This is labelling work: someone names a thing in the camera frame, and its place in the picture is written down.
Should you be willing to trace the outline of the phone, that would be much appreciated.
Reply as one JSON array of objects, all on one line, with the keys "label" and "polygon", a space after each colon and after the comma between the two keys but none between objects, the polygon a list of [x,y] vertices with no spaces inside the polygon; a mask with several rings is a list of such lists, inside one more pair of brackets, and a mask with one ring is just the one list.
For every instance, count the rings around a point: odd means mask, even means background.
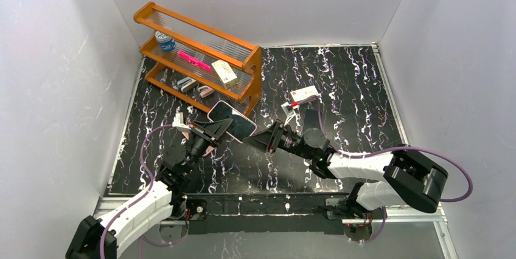
[{"label": "phone", "polygon": [[243,142],[244,138],[252,135],[257,129],[257,125],[254,122],[233,108],[229,103],[222,100],[218,101],[211,108],[207,117],[212,122],[231,119],[232,122],[227,129],[227,134],[240,143]]},{"label": "phone", "polygon": [[306,109],[303,119],[303,132],[310,128],[321,129],[319,121],[319,111],[315,109]]}]

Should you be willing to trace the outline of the pink phone case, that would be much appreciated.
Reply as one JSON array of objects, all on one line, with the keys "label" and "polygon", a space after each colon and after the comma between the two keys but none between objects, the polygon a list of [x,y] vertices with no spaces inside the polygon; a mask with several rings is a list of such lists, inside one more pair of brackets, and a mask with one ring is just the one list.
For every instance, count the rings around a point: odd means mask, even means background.
[{"label": "pink phone case", "polygon": [[205,153],[203,154],[203,157],[206,157],[206,156],[210,155],[214,150],[215,150],[215,147],[208,146],[208,148],[206,149]]}]

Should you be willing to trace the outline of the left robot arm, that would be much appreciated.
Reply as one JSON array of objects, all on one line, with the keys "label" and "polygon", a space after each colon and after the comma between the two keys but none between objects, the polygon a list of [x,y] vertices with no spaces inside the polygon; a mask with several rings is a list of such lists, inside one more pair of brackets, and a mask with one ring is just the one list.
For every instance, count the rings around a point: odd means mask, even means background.
[{"label": "left robot arm", "polygon": [[185,157],[174,165],[162,163],[157,175],[134,197],[99,218],[87,216],[65,253],[66,258],[119,258],[154,225],[170,217],[184,202],[185,189],[194,166],[210,147],[220,144],[232,119],[175,124],[189,132]]}]

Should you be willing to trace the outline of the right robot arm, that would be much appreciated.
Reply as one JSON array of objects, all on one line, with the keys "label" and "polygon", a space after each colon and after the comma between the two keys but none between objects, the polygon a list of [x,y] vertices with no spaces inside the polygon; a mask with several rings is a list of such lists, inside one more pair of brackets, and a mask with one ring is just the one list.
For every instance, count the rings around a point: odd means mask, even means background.
[{"label": "right robot arm", "polygon": [[434,213],[448,179],[443,167],[414,147],[339,153],[320,129],[309,128],[299,135],[279,121],[244,138],[243,143],[265,153],[281,149],[299,156],[322,179],[360,179],[344,203],[344,211],[356,214],[391,205]]}]

